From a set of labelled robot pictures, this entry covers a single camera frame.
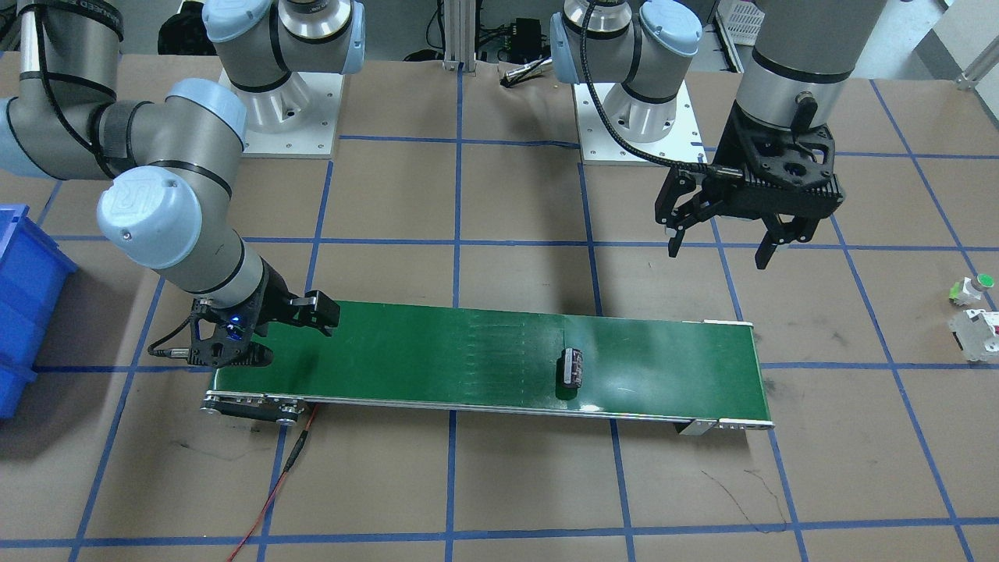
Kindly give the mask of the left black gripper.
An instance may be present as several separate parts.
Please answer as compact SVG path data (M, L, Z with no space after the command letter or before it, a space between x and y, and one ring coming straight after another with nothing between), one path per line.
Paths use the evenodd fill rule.
M670 171L656 200L665 225L668 255L677 257L685 232L716 215L761 219L766 234L754 255L764 270L781 245L809 242L812 221L835 213L845 199L834 174L835 142L827 125L803 133L759 123L740 109L729 114L713 164L738 169L738 177ZM777 215L793 216L784 221Z

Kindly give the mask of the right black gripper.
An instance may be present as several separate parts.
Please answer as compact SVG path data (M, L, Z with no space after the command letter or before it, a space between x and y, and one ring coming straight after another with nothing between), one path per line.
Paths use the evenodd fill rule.
M229 308L196 301L190 309L190 365L263 368L274 353L253 336L267 335L268 324L284 323L318 330L325 337L340 323L340 306L320 290L300 297L289 291L284 278L263 263L258 288L245 301Z

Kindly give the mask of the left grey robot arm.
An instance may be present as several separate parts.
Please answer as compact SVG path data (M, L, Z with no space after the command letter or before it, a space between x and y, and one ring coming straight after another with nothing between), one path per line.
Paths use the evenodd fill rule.
M754 261L807 242L845 199L829 117L883 1L760 1L764 18L710 163L658 156L702 22L678 1L567 1L549 25L556 78L588 89L624 152L670 170L654 204L677 255L690 227L715 216L760 220Z

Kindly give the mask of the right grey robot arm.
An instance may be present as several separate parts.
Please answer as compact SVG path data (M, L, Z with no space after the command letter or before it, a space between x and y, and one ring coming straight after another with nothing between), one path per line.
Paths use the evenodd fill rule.
M96 219L129 259L192 296L186 347L148 347L190 365L266 366L256 341L278 322L331 336L340 307L290 292L227 222L250 100L300 71L364 63L357 1L208 1L202 21L229 86L176 83L161 104L116 93L123 18L111 1L19 1L20 93L2 100L2 168L17 176L110 180Z

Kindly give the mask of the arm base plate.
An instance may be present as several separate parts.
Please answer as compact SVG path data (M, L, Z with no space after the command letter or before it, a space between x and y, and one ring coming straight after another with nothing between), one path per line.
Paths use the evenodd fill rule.
M246 158L331 159L338 129L343 77L336 73L293 73L274 91L251 93L219 83L247 106Z
M688 85L681 83L677 96L663 105L636 101L618 84L596 83L611 128L636 149L684 162L706 162L706 151L688 95ZM652 166L645 159L628 153L613 141L592 102L588 87L574 85L577 102L578 136L581 159L586 165Z

